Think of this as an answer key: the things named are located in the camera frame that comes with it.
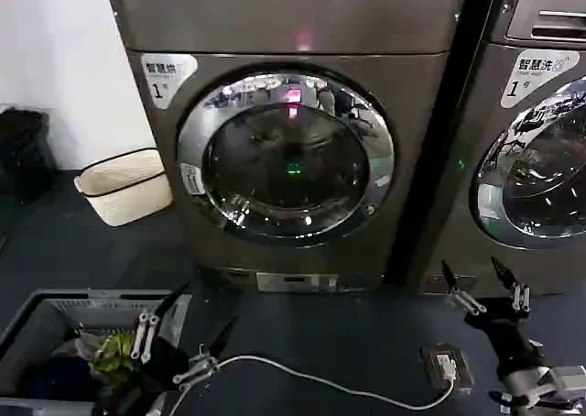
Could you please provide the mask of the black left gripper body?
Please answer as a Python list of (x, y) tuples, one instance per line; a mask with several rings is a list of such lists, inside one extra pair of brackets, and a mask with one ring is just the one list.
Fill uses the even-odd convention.
[(138, 363), (129, 378), (103, 398), (103, 415), (146, 415), (161, 394), (178, 389), (173, 378), (188, 370), (187, 353), (157, 336), (150, 354), (149, 361)]

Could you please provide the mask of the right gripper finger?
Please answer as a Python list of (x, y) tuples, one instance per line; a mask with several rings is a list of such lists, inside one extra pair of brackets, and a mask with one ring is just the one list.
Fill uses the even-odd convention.
[(497, 278), (501, 281), (504, 288), (509, 292), (512, 299), (512, 308), (515, 312), (530, 312), (530, 288), (528, 285), (520, 283), (512, 270), (506, 267), (496, 257), (491, 257)]
[(443, 277), (448, 285), (447, 293), (472, 316), (487, 313), (487, 308), (484, 305), (474, 299), (467, 291), (460, 288), (455, 274), (445, 260), (441, 261), (441, 266)]

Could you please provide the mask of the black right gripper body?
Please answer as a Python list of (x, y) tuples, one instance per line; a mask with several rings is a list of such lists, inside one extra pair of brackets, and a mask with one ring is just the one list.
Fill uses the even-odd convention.
[(496, 373), (499, 378), (545, 365), (543, 356), (526, 336), (527, 312), (514, 310), (513, 301), (505, 297), (481, 298), (480, 303), (486, 311), (477, 315), (467, 312), (464, 321), (489, 339), (498, 358)]

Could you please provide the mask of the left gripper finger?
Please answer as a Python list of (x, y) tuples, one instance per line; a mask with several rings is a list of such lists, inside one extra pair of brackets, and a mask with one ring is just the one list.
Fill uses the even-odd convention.
[(173, 377), (172, 383), (177, 387), (193, 387), (208, 380), (219, 369), (219, 358), (228, 344), (238, 317), (233, 316), (222, 328), (206, 351), (200, 351), (189, 363), (187, 371)]
[(151, 346), (155, 337), (158, 335), (163, 318), (178, 298), (186, 292), (189, 285), (190, 283), (187, 281), (173, 290), (153, 312), (143, 310), (138, 315), (135, 339), (130, 354), (133, 360), (140, 361), (142, 364), (150, 361)]

